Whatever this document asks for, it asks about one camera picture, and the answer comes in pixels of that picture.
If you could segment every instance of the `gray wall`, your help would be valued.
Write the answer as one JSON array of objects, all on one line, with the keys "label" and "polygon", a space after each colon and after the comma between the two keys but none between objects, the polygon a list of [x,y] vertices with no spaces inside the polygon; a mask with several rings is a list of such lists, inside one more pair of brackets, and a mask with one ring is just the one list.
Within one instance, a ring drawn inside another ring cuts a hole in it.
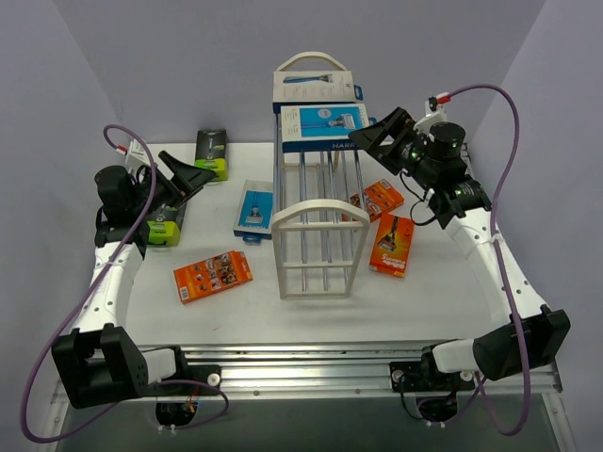
[{"label": "gray wall", "polygon": [[[501,229],[534,286],[572,321],[559,361],[564,405],[585,451],[603,441],[601,17],[601,2],[548,0],[503,83],[517,101],[522,135],[501,197]],[[509,108],[495,99],[472,143],[490,193],[512,137]]]},{"label": "gray wall", "polygon": [[[55,0],[123,123],[151,141],[225,126],[272,140],[272,71],[327,52],[353,69],[369,113],[422,115],[444,90],[500,83],[544,0]],[[451,111],[475,131],[492,96]]]},{"label": "gray wall", "polygon": [[[105,94],[49,1],[0,4],[0,438],[32,447],[18,425],[24,380],[84,292],[93,264],[92,177],[116,159]],[[41,434],[57,375],[47,360],[30,403]]]}]

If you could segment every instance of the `white rack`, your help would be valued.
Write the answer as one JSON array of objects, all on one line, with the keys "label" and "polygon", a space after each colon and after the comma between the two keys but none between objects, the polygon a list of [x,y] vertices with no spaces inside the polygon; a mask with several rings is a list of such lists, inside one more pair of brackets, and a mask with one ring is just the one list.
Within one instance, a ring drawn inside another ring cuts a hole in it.
[{"label": "white rack", "polygon": [[[272,243],[281,299],[348,297],[370,225],[358,152],[285,156],[280,130],[277,114]],[[348,202],[354,193],[361,208]]]}]

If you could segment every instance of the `robotic arm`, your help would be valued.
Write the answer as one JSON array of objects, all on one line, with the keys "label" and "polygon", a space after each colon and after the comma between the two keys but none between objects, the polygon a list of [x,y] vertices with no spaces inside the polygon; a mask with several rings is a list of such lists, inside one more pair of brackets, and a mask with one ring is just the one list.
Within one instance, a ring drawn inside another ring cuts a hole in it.
[{"label": "robotic arm", "polygon": [[102,271],[106,275],[86,300],[70,334],[59,336],[52,346],[58,373],[75,408],[138,398],[160,379],[187,378],[187,362],[180,347],[141,352],[122,326],[134,277],[146,253],[146,221],[140,223],[114,261],[109,261],[149,197],[153,197],[149,212],[163,204],[178,208],[216,177],[214,171],[186,165],[165,151],[159,158],[173,177],[168,180],[155,169],[153,193],[150,168],[144,162],[133,168],[136,177],[122,166],[101,169],[94,177],[103,206],[96,219],[92,280]]},{"label": "robotic arm", "polygon": [[[404,171],[428,194],[429,207],[460,247],[480,282],[497,328],[482,337],[427,347],[421,359],[422,377],[437,387],[449,374],[479,371],[491,380],[522,371],[517,333],[502,281],[494,241],[501,249],[514,293],[530,368],[555,358],[570,322],[563,310],[551,312],[514,260],[496,225],[492,204],[480,183],[467,174],[460,156],[464,129],[448,122],[438,99],[426,102],[426,116],[415,122],[402,108],[382,121],[350,133],[350,139],[393,174]],[[387,137],[394,140],[383,144]],[[489,229],[495,229],[493,235]]]}]

